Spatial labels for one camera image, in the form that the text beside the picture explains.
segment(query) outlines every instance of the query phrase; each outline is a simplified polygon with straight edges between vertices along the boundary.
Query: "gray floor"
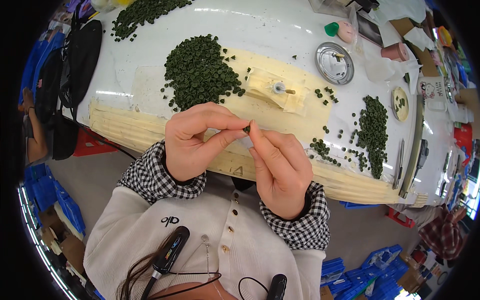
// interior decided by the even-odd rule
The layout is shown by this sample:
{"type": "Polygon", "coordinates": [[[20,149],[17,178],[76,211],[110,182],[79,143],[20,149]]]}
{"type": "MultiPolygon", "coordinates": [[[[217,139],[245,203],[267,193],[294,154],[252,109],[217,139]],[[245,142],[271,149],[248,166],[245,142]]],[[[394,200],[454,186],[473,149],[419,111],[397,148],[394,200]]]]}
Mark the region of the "gray floor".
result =
{"type": "MultiPolygon", "coordinates": [[[[131,162],[131,158],[121,152],[48,162],[55,178],[80,207],[86,226],[85,241],[107,205],[117,180],[131,162]]],[[[341,257],[346,270],[359,267],[379,248],[400,244],[410,252],[420,241],[416,227],[403,227],[384,216],[388,209],[385,205],[345,209],[338,201],[330,200],[328,207],[332,237],[326,259],[341,257]]]]}

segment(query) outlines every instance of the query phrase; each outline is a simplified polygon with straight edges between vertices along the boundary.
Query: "gingham sleeve cuff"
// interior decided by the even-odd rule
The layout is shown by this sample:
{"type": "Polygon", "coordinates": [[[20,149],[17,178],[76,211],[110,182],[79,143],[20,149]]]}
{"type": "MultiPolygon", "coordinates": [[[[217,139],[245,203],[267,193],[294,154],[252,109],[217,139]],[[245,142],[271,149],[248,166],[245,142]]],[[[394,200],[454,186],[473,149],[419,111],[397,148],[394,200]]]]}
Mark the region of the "gingham sleeve cuff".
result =
{"type": "Polygon", "coordinates": [[[327,225],[330,210],[327,207],[323,186],[312,181],[306,197],[311,199],[310,209],[298,220],[282,220],[262,201],[260,201],[260,210],[267,224],[285,240],[292,250],[325,250],[330,241],[330,230],[327,225]]]}
{"type": "Polygon", "coordinates": [[[197,197],[207,181],[206,172],[182,185],[175,181],[162,164],[165,140],[153,144],[141,157],[130,164],[117,186],[127,187],[150,204],[162,198],[191,199],[197,197]]]}

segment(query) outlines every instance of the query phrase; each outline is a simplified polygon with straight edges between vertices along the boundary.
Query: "small round tray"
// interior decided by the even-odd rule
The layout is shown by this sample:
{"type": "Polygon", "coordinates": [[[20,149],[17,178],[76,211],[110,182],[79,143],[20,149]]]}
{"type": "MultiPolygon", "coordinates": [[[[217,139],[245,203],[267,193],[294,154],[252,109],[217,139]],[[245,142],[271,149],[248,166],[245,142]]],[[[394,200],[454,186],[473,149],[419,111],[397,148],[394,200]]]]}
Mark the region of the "small round tray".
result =
{"type": "Polygon", "coordinates": [[[355,68],[350,55],[339,44],[325,42],[315,52],[315,64],[318,71],[330,83],[345,85],[353,79],[355,68]]]}
{"type": "Polygon", "coordinates": [[[394,88],[392,91],[392,110],[393,110],[393,115],[397,120],[403,122],[408,118],[407,94],[399,86],[394,88]]]}

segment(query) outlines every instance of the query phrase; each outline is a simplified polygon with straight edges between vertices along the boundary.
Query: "plaid shirt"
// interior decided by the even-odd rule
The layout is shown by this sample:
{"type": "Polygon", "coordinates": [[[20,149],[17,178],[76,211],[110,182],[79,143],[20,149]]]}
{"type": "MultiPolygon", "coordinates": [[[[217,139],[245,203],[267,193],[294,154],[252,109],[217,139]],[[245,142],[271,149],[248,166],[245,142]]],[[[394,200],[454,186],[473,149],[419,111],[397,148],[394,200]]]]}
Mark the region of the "plaid shirt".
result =
{"type": "Polygon", "coordinates": [[[442,205],[442,214],[419,230],[420,237],[438,257],[455,259],[462,249],[463,239],[454,214],[442,205]]]}
{"type": "MultiPolygon", "coordinates": [[[[203,190],[207,181],[206,172],[186,182],[173,179],[165,167],[165,141],[148,148],[141,157],[130,164],[117,186],[124,186],[142,196],[149,204],[173,197],[192,199],[203,190]]],[[[321,184],[311,182],[305,194],[305,207],[295,220],[283,220],[275,215],[260,200],[260,212],[273,232],[283,238],[293,249],[325,250],[330,241],[327,220],[330,210],[321,184]]]]}

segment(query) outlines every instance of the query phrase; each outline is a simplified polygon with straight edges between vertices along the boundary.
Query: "small green plastic part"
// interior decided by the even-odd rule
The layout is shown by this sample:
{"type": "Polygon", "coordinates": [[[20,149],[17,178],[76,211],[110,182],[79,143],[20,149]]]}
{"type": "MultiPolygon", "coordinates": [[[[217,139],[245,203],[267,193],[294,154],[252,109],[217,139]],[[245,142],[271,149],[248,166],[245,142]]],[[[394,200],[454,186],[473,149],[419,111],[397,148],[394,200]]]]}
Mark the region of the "small green plastic part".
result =
{"type": "Polygon", "coordinates": [[[325,33],[328,36],[335,36],[338,32],[339,25],[337,22],[331,22],[330,24],[325,25],[325,33]]]}

